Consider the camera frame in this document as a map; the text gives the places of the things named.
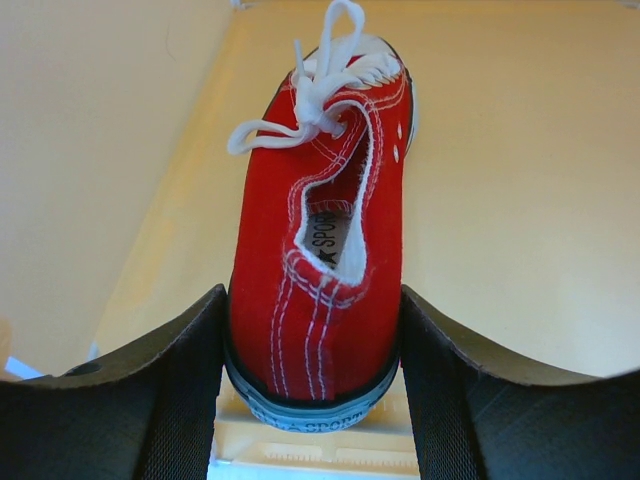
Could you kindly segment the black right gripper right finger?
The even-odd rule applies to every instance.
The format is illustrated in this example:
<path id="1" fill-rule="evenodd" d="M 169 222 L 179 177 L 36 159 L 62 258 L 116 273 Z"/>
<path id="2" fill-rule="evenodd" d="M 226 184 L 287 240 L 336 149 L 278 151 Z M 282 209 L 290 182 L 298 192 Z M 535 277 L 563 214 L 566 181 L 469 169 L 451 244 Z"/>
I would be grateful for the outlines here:
<path id="1" fill-rule="evenodd" d="M 423 479 L 636 479 L 639 373 L 595 378 L 505 348 L 402 289 Z"/>

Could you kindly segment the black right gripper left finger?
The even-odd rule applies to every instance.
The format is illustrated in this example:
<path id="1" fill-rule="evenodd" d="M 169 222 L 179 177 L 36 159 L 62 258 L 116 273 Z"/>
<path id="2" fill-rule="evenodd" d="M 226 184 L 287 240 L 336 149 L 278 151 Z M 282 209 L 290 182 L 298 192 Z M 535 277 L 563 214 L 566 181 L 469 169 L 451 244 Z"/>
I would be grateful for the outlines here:
<path id="1" fill-rule="evenodd" d="M 4 479 L 204 479 L 227 295 L 61 376 L 1 384 Z"/>

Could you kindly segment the red canvas sneaker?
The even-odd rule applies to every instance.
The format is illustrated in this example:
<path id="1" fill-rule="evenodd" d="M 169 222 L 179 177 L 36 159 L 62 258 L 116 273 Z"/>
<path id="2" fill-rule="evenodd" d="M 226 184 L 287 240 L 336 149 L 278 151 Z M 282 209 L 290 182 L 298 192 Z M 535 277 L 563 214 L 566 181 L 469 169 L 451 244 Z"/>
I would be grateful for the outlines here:
<path id="1" fill-rule="evenodd" d="M 327 433 L 362 421 L 399 363 L 403 168 L 415 89 L 353 1 L 328 6 L 265 114 L 227 149 L 247 155 L 225 363 L 260 421 Z"/>

